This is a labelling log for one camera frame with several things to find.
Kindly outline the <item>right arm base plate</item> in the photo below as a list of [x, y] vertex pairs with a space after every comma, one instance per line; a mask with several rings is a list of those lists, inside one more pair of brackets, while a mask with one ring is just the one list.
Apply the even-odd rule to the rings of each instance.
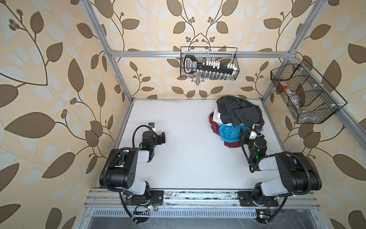
[[278, 207], [278, 201], [275, 197], [267, 197], [263, 194], [254, 193], [253, 191], [239, 191], [237, 197], [241, 207]]

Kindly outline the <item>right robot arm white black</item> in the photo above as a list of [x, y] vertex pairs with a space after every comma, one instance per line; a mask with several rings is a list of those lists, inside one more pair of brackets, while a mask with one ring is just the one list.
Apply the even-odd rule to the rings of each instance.
[[320, 176], [302, 153], [283, 151], [268, 155], [264, 135], [252, 129], [241, 130], [239, 140], [250, 173], [279, 173], [279, 177], [255, 185], [256, 198], [306, 195], [322, 188]]

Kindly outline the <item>white cloth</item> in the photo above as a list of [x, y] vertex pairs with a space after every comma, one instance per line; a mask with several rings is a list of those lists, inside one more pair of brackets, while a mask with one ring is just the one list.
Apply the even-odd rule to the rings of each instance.
[[221, 120], [221, 114], [219, 113], [217, 106], [214, 108], [213, 112], [213, 121], [220, 125], [225, 125]]

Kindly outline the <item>maroon cloth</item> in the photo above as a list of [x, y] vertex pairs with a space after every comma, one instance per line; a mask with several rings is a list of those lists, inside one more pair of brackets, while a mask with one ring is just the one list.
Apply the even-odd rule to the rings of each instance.
[[[220, 132], [219, 132], [220, 126], [216, 122], [213, 121], [213, 115], [214, 115], [213, 112], [209, 115], [209, 122], [211, 124], [211, 129], [213, 130], [213, 132], [215, 134], [220, 135]], [[228, 148], [240, 148], [241, 147], [240, 141], [236, 141], [236, 142], [232, 142], [232, 143], [224, 141], [224, 145]]]

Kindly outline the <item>teal blue cloth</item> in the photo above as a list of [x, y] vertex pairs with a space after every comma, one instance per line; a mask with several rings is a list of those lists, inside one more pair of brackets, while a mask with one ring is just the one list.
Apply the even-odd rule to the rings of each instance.
[[239, 126], [228, 126], [228, 125], [221, 125], [219, 127], [219, 135], [221, 139], [227, 143], [239, 142], [239, 136], [241, 130], [244, 132], [248, 129], [246, 125], [239, 125]]

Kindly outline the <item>clear bottle red cap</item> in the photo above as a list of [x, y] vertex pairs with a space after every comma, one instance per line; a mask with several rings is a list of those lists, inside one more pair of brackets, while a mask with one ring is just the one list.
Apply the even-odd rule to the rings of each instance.
[[284, 100], [287, 106], [293, 107], [300, 111], [304, 103], [304, 95], [302, 91], [295, 91], [290, 89], [287, 81], [280, 81], [279, 91], [284, 93]]

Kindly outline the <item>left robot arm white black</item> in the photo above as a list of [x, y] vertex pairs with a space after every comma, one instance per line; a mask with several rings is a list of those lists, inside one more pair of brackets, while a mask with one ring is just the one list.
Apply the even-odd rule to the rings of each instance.
[[112, 149], [100, 175], [100, 186], [128, 197], [150, 198], [150, 185], [136, 177], [137, 165], [149, 163], [156, 146], [166, 143], [165, 133], [157, 134], [155, 123], [138, 126], [132, 147]]

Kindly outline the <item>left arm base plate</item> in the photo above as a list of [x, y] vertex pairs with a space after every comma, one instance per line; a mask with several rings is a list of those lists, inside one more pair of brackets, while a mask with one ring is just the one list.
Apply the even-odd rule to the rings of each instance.
[[127, 205], [131, 206], [161, 206], [164, 202], [163, 190], [147, 191], [144, 195], [133, 195], [126, 198]]

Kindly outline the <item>black socket tool set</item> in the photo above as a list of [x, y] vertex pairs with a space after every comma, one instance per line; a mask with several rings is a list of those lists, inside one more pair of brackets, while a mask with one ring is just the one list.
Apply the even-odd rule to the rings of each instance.
[[232, 65], [232, 67], [229, 64], [221, 65], [220, 62], [207, 61], [206, 59], [199, 62], [199, 60], [193, 55], [186, 55], [184, 57], [183, 70], [188, 74], [204, 73], [206, 71], [229, 75], [239, 73], [239, 69], [234, 67], [234, 65]]

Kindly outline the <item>dark grey cloth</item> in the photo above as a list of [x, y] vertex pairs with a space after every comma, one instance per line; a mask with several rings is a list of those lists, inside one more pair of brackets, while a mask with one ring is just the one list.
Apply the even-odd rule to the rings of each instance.
[[216, 104], [223, 124], [232, 124], [234, 127], [253, 127], [256, 124], [258, 129], [262, 129], [265, 124], [260, 107], [245, 99], [226, 95], [218, 99]]

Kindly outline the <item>aluminium frame rails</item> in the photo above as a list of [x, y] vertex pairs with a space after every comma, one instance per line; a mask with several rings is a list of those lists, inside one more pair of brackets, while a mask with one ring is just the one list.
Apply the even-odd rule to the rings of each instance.
[[332, 229], [366, 226], [365, 1], [88, 1], [129, 99], [263, 99], [280, 144], [315, 166]]

